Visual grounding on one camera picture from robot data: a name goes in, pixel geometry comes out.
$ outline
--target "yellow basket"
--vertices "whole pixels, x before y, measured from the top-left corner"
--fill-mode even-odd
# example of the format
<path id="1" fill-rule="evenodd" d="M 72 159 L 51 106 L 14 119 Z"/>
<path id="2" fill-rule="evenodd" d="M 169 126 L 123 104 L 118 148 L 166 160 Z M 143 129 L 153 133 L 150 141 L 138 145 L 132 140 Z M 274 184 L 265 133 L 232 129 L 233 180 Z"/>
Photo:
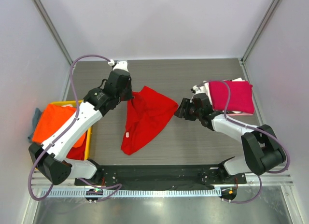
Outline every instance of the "yellow basket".
<path id="1" fill-rule="evenodd" d="M 63 101 L 63 102 L 52 102 L 51 104 L 56 105 L 56 106 L 65 106 L 65 105 L 72 105 L 73 107 L 76 107 L 76 101 Z M 85 157 L 84 160 L 87 160 L 89 157 L 89 151 L 90 151 L 90 139 L 91 139 L 91 129 L 90 127 L 87 130 L 87 138 L 86 138 L 86 148 L 85 148 Z"/>

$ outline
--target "orange folded fabric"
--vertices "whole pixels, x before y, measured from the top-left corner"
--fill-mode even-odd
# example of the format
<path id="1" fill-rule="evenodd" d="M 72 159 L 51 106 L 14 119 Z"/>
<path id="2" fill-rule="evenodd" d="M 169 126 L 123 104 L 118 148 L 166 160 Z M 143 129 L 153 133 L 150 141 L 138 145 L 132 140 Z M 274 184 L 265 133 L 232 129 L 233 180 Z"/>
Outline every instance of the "orange folded fabric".
<path id="1" fill-rule="evenodd" d="M 65 122 L 75 113 L 76 108 L 60 107 L 49 104 L 43 111 L 42 116 L 35 128 L 32 142 L 42 143 L 44 140 L 51 137 Z M 80 139 L 73 145 L 73 148 L 78 148 L 83 144 L 86 134 L 84 133 Z"/>

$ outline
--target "white panel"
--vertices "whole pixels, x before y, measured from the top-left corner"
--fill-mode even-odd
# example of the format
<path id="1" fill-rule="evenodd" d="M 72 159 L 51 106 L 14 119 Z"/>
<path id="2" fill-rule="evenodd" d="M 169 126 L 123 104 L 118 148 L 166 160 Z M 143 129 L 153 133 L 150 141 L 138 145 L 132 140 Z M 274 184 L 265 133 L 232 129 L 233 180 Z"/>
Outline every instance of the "white panel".
<path id="1" fill-rule="evenodd" d="M 272 0 L 41 0 L 72 58 L 241 57 Z"/>
<path id="2" fill-rule="evenodd" d="M 291 176 L 309 213 L 309 0 L 283 0 L 247 61 L 264 120 L 291 154 Z"/>
<path id="3" fill-rule="evenodd" d="M 31 0 L 0 0 L 1 223 L 22 222 L 34 109 L 62 98 L 68 63 Z"/>

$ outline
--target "white wall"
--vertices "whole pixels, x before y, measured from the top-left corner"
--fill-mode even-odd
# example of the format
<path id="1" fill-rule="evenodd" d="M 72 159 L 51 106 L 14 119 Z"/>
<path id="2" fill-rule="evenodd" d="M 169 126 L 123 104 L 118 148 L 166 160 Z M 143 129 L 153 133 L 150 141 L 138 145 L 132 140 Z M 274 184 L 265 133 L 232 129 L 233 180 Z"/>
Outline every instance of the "white wall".
<path id="1" fill-rule="evenodd" d="M 309 213 L 309 0 L 283 0 L 247 60 L 264 120 L 286 144 Z"/>
<path id="2" fill-rule="evenodd" d="M 41 0 L 72 58 L 241 57 L 272 0 Z"/>
<path id="3" fill-rule="evenodd" d="M 21 223 L 35 107 L 62 97 L 68 63 L 31 0 L 0 0 L 0 219 Z"/>

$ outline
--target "cable connector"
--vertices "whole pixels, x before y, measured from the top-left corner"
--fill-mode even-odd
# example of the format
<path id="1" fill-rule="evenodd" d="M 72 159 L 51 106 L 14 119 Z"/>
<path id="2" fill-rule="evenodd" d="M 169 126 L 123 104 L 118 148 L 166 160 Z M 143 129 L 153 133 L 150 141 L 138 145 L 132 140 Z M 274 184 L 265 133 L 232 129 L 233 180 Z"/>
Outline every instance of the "cable connector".
<path id="1" fill-rule="evenodd" d="M 115 65 L 115 61 L 113 59 L 111 59 L 111 61 L 108 62 L 109 66 L 114 66 Z"/>

